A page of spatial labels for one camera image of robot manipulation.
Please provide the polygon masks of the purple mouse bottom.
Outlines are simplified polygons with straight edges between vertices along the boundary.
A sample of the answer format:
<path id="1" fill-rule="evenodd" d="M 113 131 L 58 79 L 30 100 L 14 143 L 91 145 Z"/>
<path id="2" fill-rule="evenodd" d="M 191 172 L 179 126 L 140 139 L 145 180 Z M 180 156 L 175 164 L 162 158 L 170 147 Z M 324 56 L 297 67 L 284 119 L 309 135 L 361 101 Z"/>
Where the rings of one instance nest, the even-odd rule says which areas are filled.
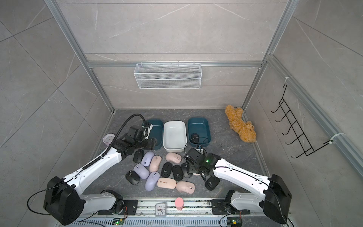
<path id="1" fill-rule="evenodd" d="M 160 174 L 158 172 L 151 172 L 146 180 L 145 189 L 147 191 L 152 191 L 155 188 L 159 178 Z"/>

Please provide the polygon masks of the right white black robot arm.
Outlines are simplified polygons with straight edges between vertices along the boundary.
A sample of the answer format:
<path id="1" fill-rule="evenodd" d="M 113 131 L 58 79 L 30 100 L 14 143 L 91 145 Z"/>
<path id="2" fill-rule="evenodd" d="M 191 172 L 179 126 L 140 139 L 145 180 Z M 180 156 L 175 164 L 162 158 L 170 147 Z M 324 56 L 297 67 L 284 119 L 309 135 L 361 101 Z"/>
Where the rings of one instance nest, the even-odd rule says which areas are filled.
<path id="1" fill-rule="evenodd" d="M 221 180 L 226 180 L 253 194 L 248 198 L 230 190 L 223 202 L 229 213 L 262 211 L 279 224 L 288 223 L 292 194 L 280 176 L 258 175 L 237 167 L 216 154 L 203 154 L 194 148 L 184 155 L 184 159 L 190 164 L 192 172 L 202 177 L 208 190 L 213 191 Z"/>

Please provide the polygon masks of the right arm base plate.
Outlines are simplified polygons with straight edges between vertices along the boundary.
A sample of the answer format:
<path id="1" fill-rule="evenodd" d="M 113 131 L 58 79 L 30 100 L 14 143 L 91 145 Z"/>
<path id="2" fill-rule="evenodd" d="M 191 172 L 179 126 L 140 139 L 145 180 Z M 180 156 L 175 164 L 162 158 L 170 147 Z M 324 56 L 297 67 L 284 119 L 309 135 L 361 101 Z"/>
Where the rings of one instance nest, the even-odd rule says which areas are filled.
<path id="1" fill-rule="evenodd" d="M 210 201 L 213 215 L 242 214 L 249 215 L 250 210 L 237 210 L 232 205 L 224 203 L 224 200 L 213 199 Z"/>

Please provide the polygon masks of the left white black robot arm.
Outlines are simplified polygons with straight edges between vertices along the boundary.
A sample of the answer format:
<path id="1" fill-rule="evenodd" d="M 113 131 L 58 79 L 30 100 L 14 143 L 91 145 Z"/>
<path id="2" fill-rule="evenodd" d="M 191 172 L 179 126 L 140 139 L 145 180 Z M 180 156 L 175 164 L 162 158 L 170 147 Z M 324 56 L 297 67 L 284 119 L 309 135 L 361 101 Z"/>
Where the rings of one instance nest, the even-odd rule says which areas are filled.
<path id="1" fill-rule="evenodd" d="M 79 216 L 97 211 L 119 214 L 124 209 L 124 203 L 123 197 L 117 192 L 103 190 L 99 194 L 84 194 L 84 191 L 135 150 L 153 148 L 156 139 L 150 137 L 152 129 L 150 122 L 144 122 L 140 127 L 133 126 L 128 133 L 114 138 L 104 152 L 82 168 L 63 178 L 52 178 L 47 185 L 44 210 L 62 225 L 69 225 Z"/>

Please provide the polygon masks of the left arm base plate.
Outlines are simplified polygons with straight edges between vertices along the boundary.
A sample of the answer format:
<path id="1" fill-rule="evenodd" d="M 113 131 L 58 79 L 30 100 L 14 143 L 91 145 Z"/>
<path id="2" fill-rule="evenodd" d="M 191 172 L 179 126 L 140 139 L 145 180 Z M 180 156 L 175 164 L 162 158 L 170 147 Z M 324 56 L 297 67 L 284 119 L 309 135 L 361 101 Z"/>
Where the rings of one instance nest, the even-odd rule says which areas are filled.
<path id="1" fill-rule="evenodd" d="M 101 210 L 98 215 L 135 215 L 138 207 L 138 200 L 117 200 L 110 210 Z"/>

